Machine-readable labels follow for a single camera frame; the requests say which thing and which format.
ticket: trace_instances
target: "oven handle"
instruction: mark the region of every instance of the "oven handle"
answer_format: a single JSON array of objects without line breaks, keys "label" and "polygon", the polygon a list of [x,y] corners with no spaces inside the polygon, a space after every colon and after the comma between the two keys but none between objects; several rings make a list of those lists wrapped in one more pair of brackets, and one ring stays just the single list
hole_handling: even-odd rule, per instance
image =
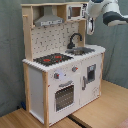
[{"label": "oven handle", "polygon": [[71,6],[69,6],[69,11],[70,11],[70,16],[68,16],[68,19],[71,19],[71,17],[72,17],[72,7]]},{"label": "oven handle", "polygon": [[84,87],[82,87],[82,90],[85,90],[85,88],[86,88],[86,78],[85,78],[85,76],[83,76],[83,80],[84,80]]},{"label": "oven handle", "polygon": [[72,80],[68,81],[66,84],[59,85],[59,87],[66,87],[66,86],[70,85],[72,82],[73,82]]}]

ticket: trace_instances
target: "wooden play kitchen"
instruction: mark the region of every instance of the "wooden play kitchen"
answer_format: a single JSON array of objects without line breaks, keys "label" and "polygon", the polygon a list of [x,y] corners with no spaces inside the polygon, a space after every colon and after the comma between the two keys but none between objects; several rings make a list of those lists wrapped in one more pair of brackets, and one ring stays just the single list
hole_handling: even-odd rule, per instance
[{"label": "wooden play kitchen", "polygon": [[85,45],[86,6],[22,5],[26,108],[46,128],[101,95],[105,49]]}]

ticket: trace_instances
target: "cabinet door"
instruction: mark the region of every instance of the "cabinet door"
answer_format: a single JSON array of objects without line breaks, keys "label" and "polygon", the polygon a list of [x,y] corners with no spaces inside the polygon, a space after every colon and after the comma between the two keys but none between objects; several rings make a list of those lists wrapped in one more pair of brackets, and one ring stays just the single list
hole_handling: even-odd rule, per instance
[{"label": "cabinet door", "polygon": [[83,4],[67,5],[67,21],[82,19]]},{"label": "cabinet door", "polygon": [[82,62],[80,105],[83,106],[99,96],[102,54]]}]

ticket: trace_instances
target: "oven door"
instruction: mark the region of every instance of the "oven door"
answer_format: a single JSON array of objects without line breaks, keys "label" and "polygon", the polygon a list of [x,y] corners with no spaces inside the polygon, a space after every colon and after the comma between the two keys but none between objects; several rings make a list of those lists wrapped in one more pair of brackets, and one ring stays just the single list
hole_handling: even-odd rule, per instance
[{"label": "oven door", "polygon": [[67,21],[82,19],[83,4],[67,5]]},{"label": "oven door", "polygon": [[56,123],[79,108],[80,74],[49,87],[49,122]]}]

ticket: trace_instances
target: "toy stove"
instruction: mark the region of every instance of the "toy stove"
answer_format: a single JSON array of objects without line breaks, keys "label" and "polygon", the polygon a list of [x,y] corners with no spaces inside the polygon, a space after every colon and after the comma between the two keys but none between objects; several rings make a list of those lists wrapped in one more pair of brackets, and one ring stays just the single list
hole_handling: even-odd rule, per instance
[{"label": "toy stove", "polygon": [[63,61],[67,61],[69,59],[73,59],[73,57],[64,55],[64,54],[60,54],[60,53],[54,53],[51,55],[47,55],[47,56],[43,56],[40,58],[36,58],[34,59],[34,62],[37,62],[39,64],[42,64],[44,66],[51,66]]}]

